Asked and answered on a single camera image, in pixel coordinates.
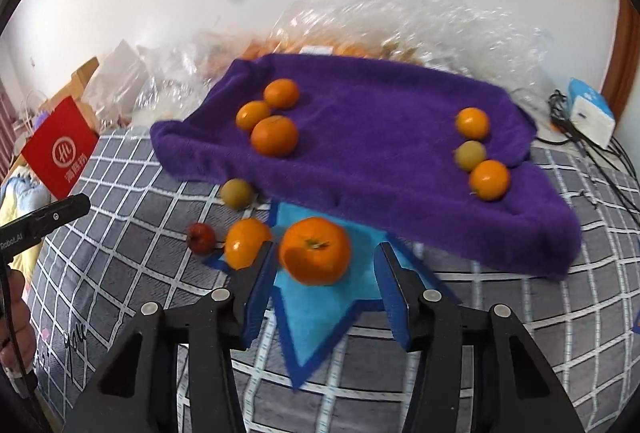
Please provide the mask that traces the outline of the left hand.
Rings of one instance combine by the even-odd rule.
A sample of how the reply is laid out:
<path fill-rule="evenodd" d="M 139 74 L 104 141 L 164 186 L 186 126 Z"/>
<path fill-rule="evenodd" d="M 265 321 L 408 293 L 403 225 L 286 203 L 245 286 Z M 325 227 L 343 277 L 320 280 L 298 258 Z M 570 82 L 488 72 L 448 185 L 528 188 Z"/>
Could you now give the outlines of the left hand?
<path fill-rule="evenodd" d="M 25 278 L 21 271 L 8 270 L 11 297 L 11 313 L 15 330 L 17 347 L 20 350 L 23 364 L 28 368 L 34 360 L 37 341 L 35 330 L 30 323 L 30 309 L 22 299 Z M 1 364 L 11 372 L 19 373 L 20 364 L 15 356 L 6 318 L 1 319 Z"/>

